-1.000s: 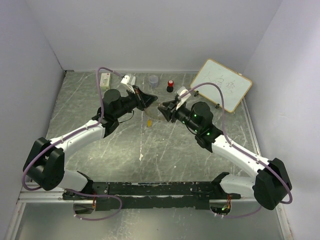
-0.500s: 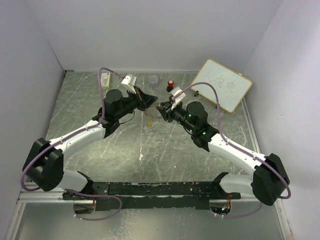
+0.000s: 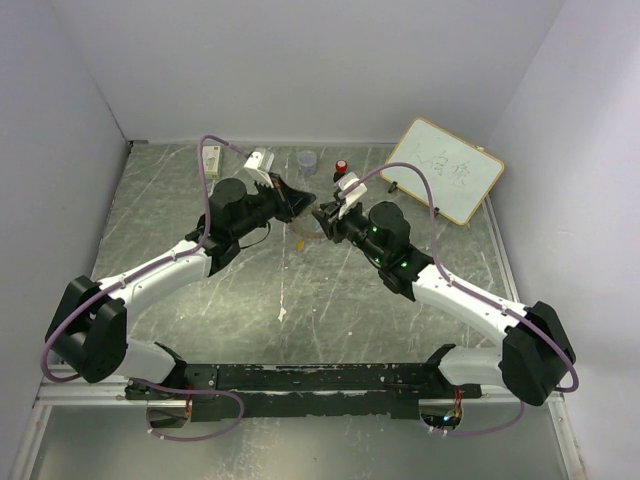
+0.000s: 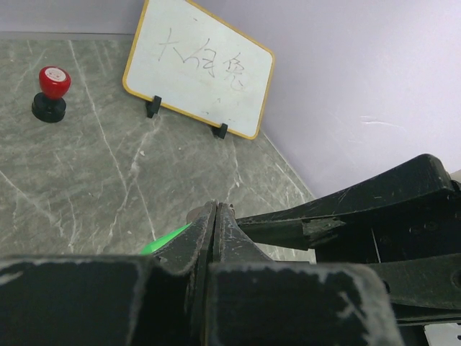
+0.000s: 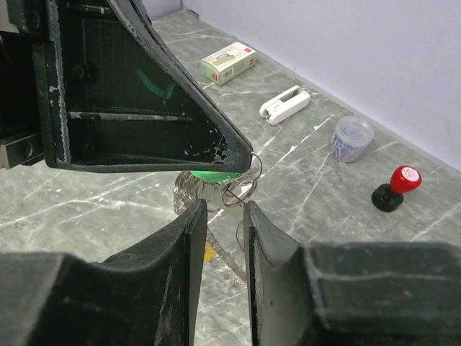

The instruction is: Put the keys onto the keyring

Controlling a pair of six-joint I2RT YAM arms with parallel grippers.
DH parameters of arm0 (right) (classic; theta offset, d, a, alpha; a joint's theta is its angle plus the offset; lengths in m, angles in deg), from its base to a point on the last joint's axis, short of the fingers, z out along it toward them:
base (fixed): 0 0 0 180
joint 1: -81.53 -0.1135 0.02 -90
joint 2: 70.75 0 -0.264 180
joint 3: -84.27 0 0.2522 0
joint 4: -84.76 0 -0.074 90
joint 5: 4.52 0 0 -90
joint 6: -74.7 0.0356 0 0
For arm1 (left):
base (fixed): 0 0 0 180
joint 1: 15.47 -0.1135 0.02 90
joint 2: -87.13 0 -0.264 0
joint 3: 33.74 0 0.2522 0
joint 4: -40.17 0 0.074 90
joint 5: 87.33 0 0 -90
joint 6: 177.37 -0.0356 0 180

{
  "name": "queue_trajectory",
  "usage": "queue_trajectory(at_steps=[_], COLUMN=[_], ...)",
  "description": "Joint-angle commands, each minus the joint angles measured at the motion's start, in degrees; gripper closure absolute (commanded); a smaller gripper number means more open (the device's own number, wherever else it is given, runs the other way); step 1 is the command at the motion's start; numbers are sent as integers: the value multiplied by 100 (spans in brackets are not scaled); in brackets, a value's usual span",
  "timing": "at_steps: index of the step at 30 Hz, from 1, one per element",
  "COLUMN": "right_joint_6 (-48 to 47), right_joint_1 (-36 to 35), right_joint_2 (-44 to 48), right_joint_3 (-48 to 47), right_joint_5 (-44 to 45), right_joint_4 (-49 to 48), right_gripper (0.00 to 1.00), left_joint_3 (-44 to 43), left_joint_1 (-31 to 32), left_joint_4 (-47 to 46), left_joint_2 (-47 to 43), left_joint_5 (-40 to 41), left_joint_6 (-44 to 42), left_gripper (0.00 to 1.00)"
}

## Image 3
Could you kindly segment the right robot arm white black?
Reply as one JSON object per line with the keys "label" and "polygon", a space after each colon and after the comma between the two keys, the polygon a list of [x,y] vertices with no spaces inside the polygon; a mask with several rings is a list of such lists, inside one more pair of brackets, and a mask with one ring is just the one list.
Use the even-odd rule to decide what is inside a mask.
{"label": "right robot arm white black", "polygon": [[538,301],[526,306],[491,294],[446,270],[433,254],[411,244],[410,225],[392,202],[368,213],[356,204],[346,214],[338,202],[312,215],[334,243],[347,241],[377,270],[384,286],[410,301],[436,307],[481,333],[489,349],[440,348],[424,374],[426,390],[448,396],[457,386],[491,385],[531,406],[544,404],[576,373],[575,352],[555,309]]}

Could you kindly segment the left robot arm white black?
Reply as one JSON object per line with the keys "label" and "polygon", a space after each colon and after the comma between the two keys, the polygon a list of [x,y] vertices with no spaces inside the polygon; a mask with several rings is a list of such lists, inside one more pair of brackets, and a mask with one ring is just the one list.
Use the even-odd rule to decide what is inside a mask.
{"label": "left robot arm white black", "polygon": [[205,213],[174,247],[120,275],[93,281],[80,276],[63,294],[45,336],[41,368],[55,353],[88,383],[116,374],[150,382],[162,398],[181,395],[187,385],[184,360],[158,342],[128,333],[129,320],[173,292],[224,269],[241,251],[240,241],[271,220],[290,223],[310,207],[315,195],[288,186],[277,174],[250,194],[245,183],[226,178],[204,192]]}

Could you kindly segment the metal disc with keyrings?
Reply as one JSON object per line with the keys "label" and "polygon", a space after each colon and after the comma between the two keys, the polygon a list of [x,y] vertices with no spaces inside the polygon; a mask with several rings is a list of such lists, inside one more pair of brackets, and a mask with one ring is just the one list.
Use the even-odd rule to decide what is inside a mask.
{"label": "metal disc with keyrings", "polygon": [[291,231],[304,240],[325,240],[326,235],[313,217],[296,219],[290,224]]}

